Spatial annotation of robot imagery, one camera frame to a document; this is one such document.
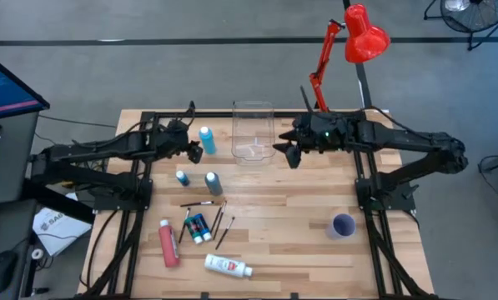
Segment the small blue bottle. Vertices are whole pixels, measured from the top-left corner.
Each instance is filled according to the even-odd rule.
[[[187,187],[189,185],[189,178],[183,171],[176,172],[176,178],[182,183],[183,186]]]
[[[219,181],[219,176],[214,172],[209,172],[206,174],[204,179],[206,185],[208,186],[209,192],[214,196],[219,196],[223,193],[223,187],[221,187],[221,182]]]
[[[214,135],[212,134],[212,130],[205,126],[200,128],[199,137],[200,140],[202,141],[202,146],[204,148],[204,151],[207,154],[214,154],[216,148],[215,148]]]

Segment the monitor screen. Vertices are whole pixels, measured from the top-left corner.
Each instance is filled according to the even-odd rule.
[[[0,118],[47,107],[46,101],[0,64]]]

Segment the gray floor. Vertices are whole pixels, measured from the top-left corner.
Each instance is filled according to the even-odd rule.
[[[428,0],[365,0],[372,22],[392,37],[463,37],[423,21]],[[341,1],[319,0],[0,0],[0,40],[320,36]],[[476,164],[498,154],[498,43],[473,52],[463,43],[393,44],[365,64],[373,104],[416,130],[447,131],[467,146],[470,166],[419,180],[421,236],[436,292],[445,298],[498,299],[498,196]],[[229,108],[266,100],[301,108],[320,45],[0,47],[0,61],[41,93],[47,115],[115,124],[123,108]],[[332,108],[358,108],[353,65],[337,44],[325,77]],[[40,119],[58,143],[109,138],[113,130]],[[33,152],[48,144],[36,140]],[[417,158],[403,153],[405,162]],[[490,177],[498,187],[498,172]],[[88,242],[41,271],[46,297],[76,291]]]

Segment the computer mouse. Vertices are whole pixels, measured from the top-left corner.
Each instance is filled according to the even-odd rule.
[[[12,250],[0,252],[0,293],[8,288],[17,264],[17,254]]]

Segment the desk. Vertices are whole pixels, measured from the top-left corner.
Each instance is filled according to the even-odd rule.
[[[0,293],[0,299],[17,299],[23,274],[26,273],[23,293],[31,293],[35,262],[27,257],[35,207],[43,206],[66,213],[70,217],[92,223],[94,215],[87,205],[70,200],[45,187],[24,179],[38,113],[0,119],[3,126],[0,139],[0,252],[14,250],[18,262],[9,287]]]
[[[123,110],[118,133],[139,121],[141,113]],[[377,112],[368,112],[367,117],[390,127]],[[291,118],[275,118],[277,137],[291,129],[291,121]],[[241,167],[236,165],[230,152],[231,118],[195,118],[189,137],[199,140],[198,131],[202,126],[214,131],[216,154],[204,154],[196,165],[184,156],[153,164],[153,198],[144,214],[132,298],[199,298],[201,292],[208,292],[211,298],[289,298],[291,293],[299,293],[300,298],[378,297],[365,218],[358,209],[354,190],[356,169],[352,154],[311,153],[302,157],[298,169],[292,170],[285,157],[277,153],[268,166]],[[394,150],[376,153],[375,160],[382,172],[401,165],[400,155]],[[112,159],[108,171],[128,171],[130,165],[131,162]],[[189,187],[182,187],[177,181],[174,176],[177,170],[188,174]],[[210,171],[219,175],[223,196],[209,194],[204,174]],[[158,238],[159,221],[168,219],[178,236],[186,211],[179,205],[211,200],[216,204],[228,200],[221,232],[230,217],[236,217],[220,249],[214,250],[216,242],[197,246],[186,233],[179,245],[180,266],[165,268]],[[202,213],[211,225],[217,208],[216,205],[194,207],[192,214]],[[355,218],[358,227],[353,237],[331,241],[324,235],[324,228],[336,213],[349,213]],[[92,241],[109,214],[97,215]],[[93,260],[93,278],[106,268],[113,256],[120,216],[118,212],[99,241]],[[388,212],[388,217],[397,258],[411,277],[431,293],[433,288],[417,225],[402,212]],[[90,243],[86,262],[92,246]],[[207,253],[246,262],[254,269],[254,275],[236,278],[207,271],[204,269]],[[382,262],[385,285],[390,292],[389,268],[383,258]],[[119,293],[126,272],[124,262],[120,270]]]
[[[17,201],[32,148],[38,113],[0,119],[0,203]]]
[[[30,237],[35,207],[35,200],[0,204],[0,252],[10,250],[20,241]],[[0,293],[0,300],[19,298],[29,246],[27,240],[15,248],[18,260],[13,272],[13,279],[9,287]]]

